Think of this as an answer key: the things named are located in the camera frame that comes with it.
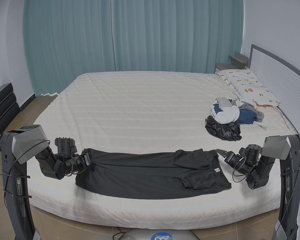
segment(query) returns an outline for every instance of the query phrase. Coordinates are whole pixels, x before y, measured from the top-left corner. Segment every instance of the tiled floor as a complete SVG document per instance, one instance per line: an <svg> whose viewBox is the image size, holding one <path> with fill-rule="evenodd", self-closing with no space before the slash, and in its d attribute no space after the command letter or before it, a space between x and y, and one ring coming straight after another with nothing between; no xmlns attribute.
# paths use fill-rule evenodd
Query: tiled floor
<svg viewBox="0 0 300 240"><path fill-rule="evenodd" d="M5 131L33 124L55 97L49 95L37 97L16 116ZM2 178L0 178L0 187L3 187ZM31 206L31 213L43 240L112 240L112 235L119 232L116 227L91 225L64 219L34 206ZM277 217L278 210L273 210L240 222L209 229L197 229L193 232L201 240L270 240ZM129 229L120 228L120 230L127 231ZM13 238L14 231L4 206L3 191L0 191L0 239Z"/></svg>

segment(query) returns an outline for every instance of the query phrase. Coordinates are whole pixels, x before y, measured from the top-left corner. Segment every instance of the mattress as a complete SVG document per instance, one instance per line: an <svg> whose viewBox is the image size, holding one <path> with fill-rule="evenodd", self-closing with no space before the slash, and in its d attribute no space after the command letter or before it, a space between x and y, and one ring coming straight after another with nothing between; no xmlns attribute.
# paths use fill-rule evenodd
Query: mattress
<svg viewBox="0 0 300 240"><path fill-rule="evenodd" d="M259 106L268 130L241 124L242 139L222 141L205 129L205 118L216 97L236 99L216 74L179 72L103 72L77 77L37 118L54 153L56 137L75 139L78 152L154 153L203 148L231 150L265 137L295 134L282 113ZM280 205L279 161L266 186L251 190L246 181L232 181L232 168L219 157L232 183L230 190L182 199L125 199L88 192L75 185L75 176L44 177L38 161L28 161L30 203L63 218L89 224L149 229L216 227L276 209Z"/></svg>

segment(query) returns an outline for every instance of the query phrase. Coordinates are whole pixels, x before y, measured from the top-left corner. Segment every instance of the curtain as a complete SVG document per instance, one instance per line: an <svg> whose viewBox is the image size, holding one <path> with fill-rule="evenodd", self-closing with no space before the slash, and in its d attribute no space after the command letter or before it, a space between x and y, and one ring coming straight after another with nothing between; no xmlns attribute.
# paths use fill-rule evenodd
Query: curtain
<svg viewBox="0 0 300 240"><path fill-rule="evenodd" d="M112 0L116 71L214 73L240 52L243 0Z"/></svg>
<svg viewBox="0 0 300 240"><path fill-rule="evenodd" d="M25 0L23 36L35 95L78 75L115 71L109 0Z"/></svg>

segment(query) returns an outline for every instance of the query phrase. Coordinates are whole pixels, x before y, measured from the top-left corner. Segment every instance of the round blue logo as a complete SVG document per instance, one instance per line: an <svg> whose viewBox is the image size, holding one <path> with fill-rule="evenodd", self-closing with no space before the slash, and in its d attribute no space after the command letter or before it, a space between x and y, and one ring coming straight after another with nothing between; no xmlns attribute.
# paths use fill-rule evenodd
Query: round blue logo
<svg viewBox="0 0 300 240"><path fill-rule="evenodd" d="M159 232L152 236L151 240L173 240L172 236L166 232Z"/></svg>

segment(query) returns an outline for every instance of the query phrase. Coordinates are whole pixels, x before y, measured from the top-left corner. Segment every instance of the pillow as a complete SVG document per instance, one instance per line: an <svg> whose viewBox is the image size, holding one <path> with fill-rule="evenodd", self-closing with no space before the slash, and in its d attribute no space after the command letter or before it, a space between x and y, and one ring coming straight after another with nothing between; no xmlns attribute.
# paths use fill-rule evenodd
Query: pillow
<svg viewBox="0 0 300 240"><path fill-rule="evenodd" d="M252 100L258 105L278 106L280 103L250 69L226 69L216 74L233 87L240 99Z"/></svg>

